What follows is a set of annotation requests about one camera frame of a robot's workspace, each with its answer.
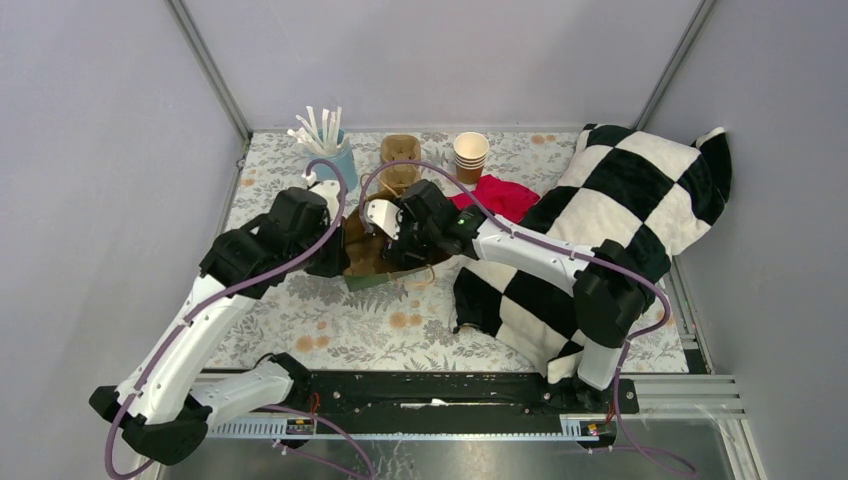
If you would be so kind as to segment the black white checkered blanket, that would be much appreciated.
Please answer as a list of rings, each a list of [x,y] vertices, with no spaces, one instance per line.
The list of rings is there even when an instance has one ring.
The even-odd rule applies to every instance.
[[[622,126],[589,124],[563,176],[521,226],[575,245],[615,241],[657,290],[673,257],[721,216],[731,184],[723,128],[684,145]],[[586,338],[564,292],[481,260],[460,270],[453,289],[458,328],[471,327],[507,344],[552,384],[578,378]]]

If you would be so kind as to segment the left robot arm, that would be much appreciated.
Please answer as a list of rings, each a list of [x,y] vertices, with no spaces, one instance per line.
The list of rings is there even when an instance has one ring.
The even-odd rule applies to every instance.
[[[293,373],[295,362],[270,365],[201,390],[196,377],[231,326],[291,271],[333,277],[347,267],[340,225],[345,190],[336,181],[279,192],[271,209],[219,235],[178,314],[137,369],[117,386],[99,386],[89,404],[115,423],[136,453],[163,465],[187,458],[210,429],[278,403],[296,411],[310,385]]]

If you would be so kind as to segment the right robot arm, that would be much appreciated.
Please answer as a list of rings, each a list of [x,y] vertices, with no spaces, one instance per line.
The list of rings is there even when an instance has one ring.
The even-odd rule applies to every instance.
[[[657,291],[637,273],[622,245],[607,240],[589,247],[552,239],[491,213],[478,200],[459,209],[428,180],[397,199],[363,200],[360,206],[363,223],[388,236],[394,256],[439,249],[512,267],[568,295],[586,338],[575,402],[597,412],[612,400],[630,328]]]

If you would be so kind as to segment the green brown paper bag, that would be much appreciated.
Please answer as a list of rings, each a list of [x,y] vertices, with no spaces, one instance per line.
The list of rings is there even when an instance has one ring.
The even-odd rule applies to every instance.
[[[375,199],[385,199],[394,203],[402,194],[395,196],[380,189],[377,193],[366,196],[365,203]],[[352,210],[342,223],[345,231],[345,248],[350,258],[350,267],[344,271],[343,278],[349,291],[354,292],[391,280],[399,280],[404,276],[442,263],[406,271],[399,271],[397,267],[390,264],[382,257],[382,250],[388,237],[377,227],[369,227],[365,224],[365,203]]]

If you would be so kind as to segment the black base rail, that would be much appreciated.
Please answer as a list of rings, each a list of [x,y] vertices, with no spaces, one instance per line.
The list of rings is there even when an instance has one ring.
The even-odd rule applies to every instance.
[[[349,434],[558,434],[562,416],[606,420],[612,391],[537,373],[315,371],[283,406]]]

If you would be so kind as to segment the stack of brown paper cups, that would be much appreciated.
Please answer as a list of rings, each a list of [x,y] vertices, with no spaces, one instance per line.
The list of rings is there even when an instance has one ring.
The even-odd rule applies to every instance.
[[[490,144],[478,132],[459,134],[453,143],[456,178],[464,184],[475,184],[482,176]]]

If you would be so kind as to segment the red cloth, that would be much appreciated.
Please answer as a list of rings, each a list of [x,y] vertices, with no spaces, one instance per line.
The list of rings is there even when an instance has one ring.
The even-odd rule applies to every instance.
[[[489,211],[514,223],[519,223],[540,200],[540,195],[529,188],[493,175],[481,176],[472,194]]]

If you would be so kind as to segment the brown cardboard cup carrier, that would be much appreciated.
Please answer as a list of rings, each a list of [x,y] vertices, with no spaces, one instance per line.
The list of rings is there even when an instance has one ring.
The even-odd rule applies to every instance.
[[[417,137],[408,134],[392,134],[385,137],[380,147],[382,164],[399,161],[420,161],[421,144]],[[421,179],[421,171],[417,165],[399,164],[388,167],[378,176],[378,184],[382,191],[399,196],[408,187]]]

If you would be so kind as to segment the light blue straw cup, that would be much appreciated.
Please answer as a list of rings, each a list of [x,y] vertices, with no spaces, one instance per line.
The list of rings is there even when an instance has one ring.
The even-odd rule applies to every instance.
[[[352,192],[359,185],[359,175],[357,174],[354,153],[350,144],[350,139],[346,136],[346,132],[341,129],[337,135],[338,149],[331,155],[325,156],[325,159],[334,164],[342,178],[345,181],[348,192]],[[337,176],[332,169],[324,164],[319,164],[312,169],[318,181],[336,180]]]

